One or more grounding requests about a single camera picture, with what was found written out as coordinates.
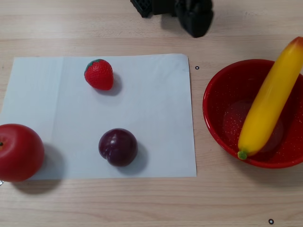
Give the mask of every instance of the plastic banana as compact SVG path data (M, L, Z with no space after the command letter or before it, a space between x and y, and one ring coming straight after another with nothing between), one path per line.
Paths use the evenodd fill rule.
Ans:
M246 117L238 142L238 157L245 160L268 142L303 66L303 37L281 53L264 80Z

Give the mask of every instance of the toy fruit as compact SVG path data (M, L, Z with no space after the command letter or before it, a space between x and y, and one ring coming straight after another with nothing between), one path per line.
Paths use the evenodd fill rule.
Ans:
M0 126L0 180L20 182L41 167L44 147L38 134L19 124Z
M246 117L238 142L238 157L258 153L269 140L303 66L303 37L281 53L264 80Z
M113 69L107 61L102 59L88 64L84 76L86 81L95 89L108 91L114 84Z
M111 165L127 166L137 156L138 143L131 132L113 129L100 139L99 152Z

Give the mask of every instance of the dark purple plum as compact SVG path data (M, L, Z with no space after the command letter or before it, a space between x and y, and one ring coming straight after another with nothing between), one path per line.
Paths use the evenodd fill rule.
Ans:
M127 166L137 156L138 143L128 130L112 129L100 139L99 153L113 166Z

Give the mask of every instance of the bowl rim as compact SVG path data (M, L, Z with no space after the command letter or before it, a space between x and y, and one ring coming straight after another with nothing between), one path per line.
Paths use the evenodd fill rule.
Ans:
M232 155L233 157L235 157L236 159L240 160L237 156L237 153L230 148L228 145L226 145L223 140L219 137L219 135L215 132L213 125L211 124L211 122L209 121L209 113L208 113L208 97L209 97L209 93L213 88L213 85L226 73L228 72L230 69L235 68L239 65L242 65L244 63L274 63L274 61L270 61L270 60L264 60L264 59L249 59L249 60L243 60L243 61L238 61L236 63L230 64L228 66L226 66L225 68L223 68L222 70L220 70L218 73L216 73L214 75L214 77L210 80L210 82L208 83L206 90L204 92L204 96L203 96L203 104L202 104L202 108L203 108L203 116L204 116L204 121L206 123L206 126L210 132L210 134L212 135L212 137L215 139L215 141L225 150L227 151L230 155ZM251 164L253 166L258 166L258 167L262 167L262 168L271 168L271 169L275 169L275 168L287 168L287 167L291 167L291 166L295 166L301 162L303 162L303 157L298 158L294 161L290 161L290 162L284 162L284 163L264 163L264 162L258 162L255 160L252 160L250 158L248 158L247 160L242 160L243 162L246 162L248 164Z

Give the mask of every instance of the speckled red bowl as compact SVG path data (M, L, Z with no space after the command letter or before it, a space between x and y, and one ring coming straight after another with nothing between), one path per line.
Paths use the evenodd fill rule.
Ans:
M237 157L246 115L273 61L245 60L227 66L209 82L203 99L206 125L213 138ZM303 76L300 75L267 145L245 162L285 168L303 162Z

